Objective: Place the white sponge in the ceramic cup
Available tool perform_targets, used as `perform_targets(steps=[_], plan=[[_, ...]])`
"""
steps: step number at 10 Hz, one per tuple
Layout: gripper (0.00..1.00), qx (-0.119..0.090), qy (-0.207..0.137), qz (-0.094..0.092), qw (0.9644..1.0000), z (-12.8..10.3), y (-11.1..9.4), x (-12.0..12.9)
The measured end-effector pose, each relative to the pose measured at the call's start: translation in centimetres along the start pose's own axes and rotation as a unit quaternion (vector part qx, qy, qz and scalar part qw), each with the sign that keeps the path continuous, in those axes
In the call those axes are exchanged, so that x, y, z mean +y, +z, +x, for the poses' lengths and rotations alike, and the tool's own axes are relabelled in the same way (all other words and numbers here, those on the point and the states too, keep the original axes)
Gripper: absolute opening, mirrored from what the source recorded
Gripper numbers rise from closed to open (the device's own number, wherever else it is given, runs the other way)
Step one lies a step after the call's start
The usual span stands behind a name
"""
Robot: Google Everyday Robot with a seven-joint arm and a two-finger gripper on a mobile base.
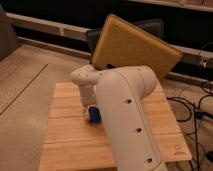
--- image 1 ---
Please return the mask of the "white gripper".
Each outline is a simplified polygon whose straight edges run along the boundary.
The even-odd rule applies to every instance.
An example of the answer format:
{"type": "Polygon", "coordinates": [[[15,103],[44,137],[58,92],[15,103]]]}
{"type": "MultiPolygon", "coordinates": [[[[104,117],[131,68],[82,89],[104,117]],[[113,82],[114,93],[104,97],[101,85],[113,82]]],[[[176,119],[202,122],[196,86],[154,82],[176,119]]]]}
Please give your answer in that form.
{"type": "Polygon", "coordinates": [[[86,114],[88,107],[95,105],[97,103],[94,86],[80,85],[79,92],[80,92],[80,100],[83,106],[83,114],[86,114]]]}

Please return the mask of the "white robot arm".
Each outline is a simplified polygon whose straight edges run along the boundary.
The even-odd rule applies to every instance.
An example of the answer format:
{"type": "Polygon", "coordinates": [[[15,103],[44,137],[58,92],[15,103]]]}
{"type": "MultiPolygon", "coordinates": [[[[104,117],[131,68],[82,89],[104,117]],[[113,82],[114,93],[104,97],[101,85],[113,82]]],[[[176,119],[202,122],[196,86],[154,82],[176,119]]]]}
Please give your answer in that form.
{"type": "Polygon", "coordinates": [[[118,171],[168,171],[141,102],[157,84],[151,68],[98,71],[85,65],[71,73],[71,80],[83,106],[98,106],[118,171]]]}

